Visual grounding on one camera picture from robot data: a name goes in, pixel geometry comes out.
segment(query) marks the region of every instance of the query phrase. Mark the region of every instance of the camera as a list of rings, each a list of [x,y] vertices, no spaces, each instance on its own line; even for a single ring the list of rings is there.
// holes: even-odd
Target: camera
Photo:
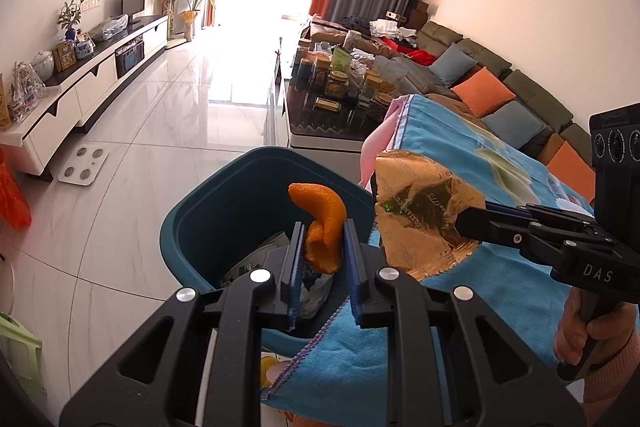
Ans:
[[[589,120],[596,171],[595,218],[640,251],[640,103]]]

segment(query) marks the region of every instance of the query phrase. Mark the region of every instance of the blue pillow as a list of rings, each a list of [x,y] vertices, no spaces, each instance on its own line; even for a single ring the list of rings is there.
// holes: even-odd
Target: blue pillow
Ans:
[[[450,87],[477,63],[477,60],[465,55],[453,44],[429,66],[429,69],[445,86]]]
[[[511,100],[493,114],[482,118],[482,123],[514,149],[522,147],[545,128],[545,123],[518,100]]]

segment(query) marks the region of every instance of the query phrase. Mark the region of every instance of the camera lens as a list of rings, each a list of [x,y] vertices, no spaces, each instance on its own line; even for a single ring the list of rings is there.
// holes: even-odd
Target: camera lens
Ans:
[[[615,163],[622,162],[622,158],[625,155],[625,140],[620,130],[609,133],[609,155]]]
[[[595,140],[593,141],[593,150],[596,152],[598,158],[604,156],[604,138],[602,134],[596,134]]]
[[[640,162],[640,131],[633,131],[629,138],[629,152],[631,158],[636,162]]]

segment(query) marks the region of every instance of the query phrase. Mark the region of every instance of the green plastic stool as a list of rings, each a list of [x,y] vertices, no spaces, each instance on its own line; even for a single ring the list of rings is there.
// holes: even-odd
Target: green plastic stool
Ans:
[[[0,337],[6,337],[11,341],[19,342],[27,347],[31,374],[28,377],[18,374],[15,376],[24,387],[36,393],[46,395],[46,390],[42,386],[40,364],[38,363],[38,350],[42,349],[42,341],[33,333],[30,333],[29,330],[16,319],[4,313],[0,313]]]

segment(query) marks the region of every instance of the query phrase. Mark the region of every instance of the human hand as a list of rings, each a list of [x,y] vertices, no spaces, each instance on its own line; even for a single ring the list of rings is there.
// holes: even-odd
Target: human hand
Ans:
[[[564,303],[564,313],[558,322],[558,332],[554,339],[554,354],[560,362],[577,365],[582,359],[582,350],[587,336],[604,341],[594,354],[593,363],[612,359],[628,343],[636,329],[638,308],[629,303],[621,303],[609,314],[593,319],[588,325],[580,318],[582,298],[578,288],[571,288]]]

